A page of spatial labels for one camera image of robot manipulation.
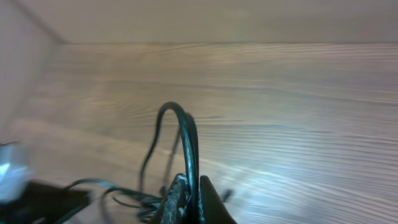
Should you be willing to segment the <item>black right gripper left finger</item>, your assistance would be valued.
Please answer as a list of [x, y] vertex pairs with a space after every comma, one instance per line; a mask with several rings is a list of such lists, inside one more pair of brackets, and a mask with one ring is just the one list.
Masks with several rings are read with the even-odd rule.
[[148, 224], [184, 224], [189, 198], [187, 178], [185, 174], [179, 173]]

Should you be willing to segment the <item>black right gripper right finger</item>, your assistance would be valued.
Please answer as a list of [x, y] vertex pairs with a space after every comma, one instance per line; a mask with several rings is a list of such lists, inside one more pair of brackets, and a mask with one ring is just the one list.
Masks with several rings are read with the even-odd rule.
[[200, 177], [201, 208], [205, 224], [236, 224], [208, 176]]

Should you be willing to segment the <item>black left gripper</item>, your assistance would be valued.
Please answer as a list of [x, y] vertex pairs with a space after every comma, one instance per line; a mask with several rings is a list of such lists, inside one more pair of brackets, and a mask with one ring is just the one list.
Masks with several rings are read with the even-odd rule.
[[3, 224], [60, 224], [91, 203], [91, 191], [31, 181], [22, 195], [1, 203]]

